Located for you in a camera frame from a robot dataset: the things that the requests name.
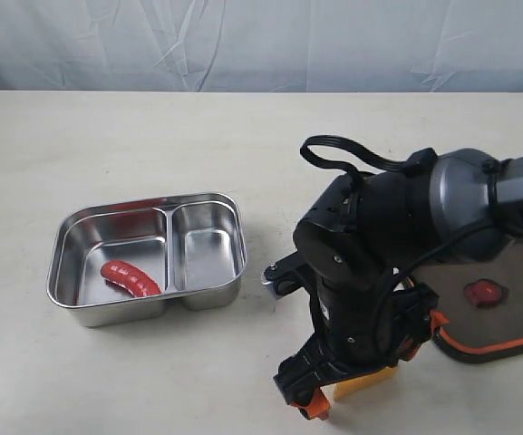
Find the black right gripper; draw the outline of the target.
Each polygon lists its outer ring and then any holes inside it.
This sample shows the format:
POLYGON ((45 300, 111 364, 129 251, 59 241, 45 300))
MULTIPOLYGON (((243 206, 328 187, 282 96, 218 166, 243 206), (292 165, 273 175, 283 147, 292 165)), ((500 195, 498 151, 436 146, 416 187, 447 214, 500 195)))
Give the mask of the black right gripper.
POLYGON ((434 310, 439 297, 425 284, 384 296, 376 288, 332 288, 311 269, 303 289, 314 331, 279 364, 274 381, 286 403, 297 405, 307 420, 329 417, 322 387, 412 360, 450 322, 434 310))

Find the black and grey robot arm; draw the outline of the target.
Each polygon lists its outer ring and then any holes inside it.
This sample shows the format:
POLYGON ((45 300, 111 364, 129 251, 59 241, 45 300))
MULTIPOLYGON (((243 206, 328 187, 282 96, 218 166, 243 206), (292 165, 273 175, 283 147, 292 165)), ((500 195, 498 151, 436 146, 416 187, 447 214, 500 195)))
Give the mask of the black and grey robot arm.
POLYGON ((444 324, 417 269, 484 263, 523 239, 523 157, 426 149, 375 175, 339 169, 297 223, 295 251, 264 273, 277 296, 309 296, 313 333, 274 378, 309 420, 328 415, 326 385, 409 361, 444 324))

